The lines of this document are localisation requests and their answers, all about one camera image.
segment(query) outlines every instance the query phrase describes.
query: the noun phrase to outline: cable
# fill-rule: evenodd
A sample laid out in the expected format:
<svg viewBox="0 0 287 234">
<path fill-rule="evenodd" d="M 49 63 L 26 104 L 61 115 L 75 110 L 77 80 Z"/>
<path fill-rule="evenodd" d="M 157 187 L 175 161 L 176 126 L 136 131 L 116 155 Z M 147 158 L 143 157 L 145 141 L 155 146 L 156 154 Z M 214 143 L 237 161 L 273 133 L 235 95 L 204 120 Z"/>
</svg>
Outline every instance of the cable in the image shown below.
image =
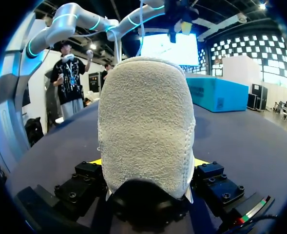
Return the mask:
<svg viewBox="0 0 287 234">
<path fill-rule="evenodd" d="M 115 38 L 115 48 L 117 50 L 117 52 L 116 52 L 116 59 L 117 59 L 117 63 L 119 63 L 120 62 L 120 57 L 119 57 L 119 48 L 118 48 L 117 36 L 116 36 L 116 34 L 115 34 L 115 32 L 113 30 L 110 30 L 110 31 L 113 33 L 114 38 Z"/>
<path fill-rule="evenodd" d="M 144 25 L 143 25 L 143 0 L 141 0 L 140 2 L 140 12 L 139 12 L 139 18 L 140 18 L 140 26 L 141 26 L 141 43 L 140 43 L 140 47 L 139 50 L 136 54 L 136 56 L 139 56 L 141 54 L 141 49 L 142 49 L 142 45 L 143 45 L 143 38 L 145 36 L 145 32 L 144 32 Z"/>
<path fill-rule="evenodd" d="M 72 37 L 73 38 L 84 38 L 84 37 L 91 37 L 93 35 L 96 35 L 98 33 L 102 33 L 104 31 L 98 31 L 98 32 L 95 32 L 95 33 L 91 33 L 91 34 L 86 34 L 86 35 L 73 35 Z"/>
<path fill-rule="evenodd" d="M 264 219 L 278 219 L 278 216 L 277 215 L 262 215 L 262 216 L 259 216 L 259 217 L 256 217 L 256 218 L 252 218 L 250 220 L 248 220 L 247 222 L 243 223 L 241 226 L 237 226 L 237 227 L 234 227 L 228 231 L 226 231 L 225 233 L 223 234 L 231 234 L 231 233 L 235 233 L 236 231 L 252 224 L 252 223 L 257 223 L 259 222 L 260 220 L 264 220 Z"/>
</svg>

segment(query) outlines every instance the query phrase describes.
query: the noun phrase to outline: black backpack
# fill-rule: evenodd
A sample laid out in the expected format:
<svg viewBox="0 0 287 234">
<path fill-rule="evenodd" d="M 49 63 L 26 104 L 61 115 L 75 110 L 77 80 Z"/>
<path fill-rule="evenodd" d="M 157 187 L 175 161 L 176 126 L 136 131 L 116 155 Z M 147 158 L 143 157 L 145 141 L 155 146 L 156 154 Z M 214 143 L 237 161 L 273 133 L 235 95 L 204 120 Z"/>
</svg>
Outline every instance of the black backpack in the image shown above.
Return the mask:
<svg viewBox="0 0 287 234">
<path fill-rule="evenodd" d="M 44 136 L 40 123 L 40 117 L 30 118 L 25 124 L 25 130 L 31 147 Z"/>
</svg>

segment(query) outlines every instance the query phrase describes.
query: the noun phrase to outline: ceiling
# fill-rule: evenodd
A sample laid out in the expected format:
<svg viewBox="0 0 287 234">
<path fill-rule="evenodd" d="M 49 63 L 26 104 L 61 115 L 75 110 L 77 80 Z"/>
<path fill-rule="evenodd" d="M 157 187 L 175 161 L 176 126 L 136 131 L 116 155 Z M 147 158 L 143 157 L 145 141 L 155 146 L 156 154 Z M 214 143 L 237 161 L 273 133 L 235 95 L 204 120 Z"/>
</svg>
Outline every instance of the ceiling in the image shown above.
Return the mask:
<svg viewBox="0 0 287 234">
<path fill-rule="evenodd" d="M 90 12 L 103 17 L 106 16 L 109 19 L 118 19 L 119 21 L 140 7 L 139 0 L 45 0 L 35 10 L 36 17 L 37 19 L 45 19 L 47 25 L 50 26 L 57 8 L 69 2 L 76 2 Z M 242 13 L 246 17 L 247 23 L 252 21 L 255 23 L 267 19 L 269 17 L 268 11 L 261 10 L 259 7 L 259 4 L 262 2 L 262 0 L 189 0 L 190 6 L 198 10 L 199 18 L 211 22 L 212 25 L 219 24 L 238 13 Z M 231 25 L 219 29 L 218 32 L 209 35 L 207 38 L 241 24 L 240 22 L 232 22 Z M 154 18 L 144 25 L 145 28 L 168 29 L 169 27 L 165 16 Z M 201 35 L 207 30 L 209 30 L 209 25 L 193 24 L 191 31 Z M 83 35 L 91 32 L 88 29 L 77 27 L 77 33 Z M 94 43 L 97 45 L 97 48 L 94 50 L 94 62 L 105 64 L 113 61 L 114 43 L 107 40 L 106 33 L 99 33 L 91 38 L 70 38 L 69 41 L 76 56 L 85 57 L 86 50 L 90 48 L 91 43 Z M 123 57 L 134 56 L 139 47 L 138 29 L 134 29 L 124 36 L 122 42 L 122 49 L 125 54 Z"/>
</svg>

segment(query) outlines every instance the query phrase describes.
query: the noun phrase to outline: man in black t-shirt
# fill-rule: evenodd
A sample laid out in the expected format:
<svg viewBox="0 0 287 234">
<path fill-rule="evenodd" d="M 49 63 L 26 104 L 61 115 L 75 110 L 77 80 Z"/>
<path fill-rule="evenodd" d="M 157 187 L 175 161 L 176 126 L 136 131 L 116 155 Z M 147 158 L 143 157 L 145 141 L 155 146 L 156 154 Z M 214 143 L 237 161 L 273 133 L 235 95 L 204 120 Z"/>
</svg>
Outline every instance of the man in black t-shirt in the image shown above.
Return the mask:
<svg viewBox="0 0 287 234">
<path fill-rule="evenodd" d="M 52 70 L 50 81 L 57 87 L 63 119 L 66 120 L 83 109 L 82 86 L 79 74 L 89 71 L 93 53 L 88 53 L 88 63 L 85 65 L 80 59 L 71 54 L 68 42 L 61 44 L 62 56 Z"/>
<path fill-rule="evenodd" d="M 101 73 L 101 89 L 104 85 L 105 79 L 108 75 L 108 71 L 110 71 L 112 69 L 112 66 L 109 63 L 106 63 L 104 65 L 105 70 Z"/>
</svg>

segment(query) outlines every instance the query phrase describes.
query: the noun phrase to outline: white wall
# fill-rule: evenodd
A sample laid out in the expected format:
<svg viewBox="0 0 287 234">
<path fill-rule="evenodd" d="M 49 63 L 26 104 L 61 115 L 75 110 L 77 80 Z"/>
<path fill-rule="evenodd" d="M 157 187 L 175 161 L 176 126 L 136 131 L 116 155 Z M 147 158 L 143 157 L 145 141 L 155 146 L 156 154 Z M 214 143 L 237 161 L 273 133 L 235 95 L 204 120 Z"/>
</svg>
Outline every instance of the white wall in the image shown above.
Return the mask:
<svg viewBox="0 0 287 234">
<path fill-rule="evenodd" d="M 251 93 L 252 84 L 261 84 L 260 67 L 250 57 L 223 58 L 222 63 L 222 79 L 248 86 L 249 93 Z"/>
<path fill-rule="evenodd" d="M 60 60 L 61 53 L 57 51 L 50 51 L 44 63 L 37 69 L 37 71 L 31 76 L 28 81 L 30 101 L 31 103 L 22 108 L 22 113 L 27 113 L 23 116 L 24 124 L 30 118 L 40 117 L 40 122 L 44 134 L 47 133 L 47 112 L 46 112 L 46 97 L 45 97 L 45 84 L 44 75 L 52 69 L 54 64 Z M 84 64 L 87 64 L 87 60 L 82 59 Z M 104 67 L 102 65 L 92 63 L 89 72 L 84 75 L 80 75 L 80 83 L 83 86 L 84 95 L 89 91 L 89 77 L 90 73 L 102 72 Z"/>
<path fill-rule="evenodd" d="M 272 108 L 275 102 L 279 103 L 279 101 L 287 101 L 287 88 L 265 82 L 262 82 L 262 85 L 268 88 L 267 107 Z"/>
</svg>

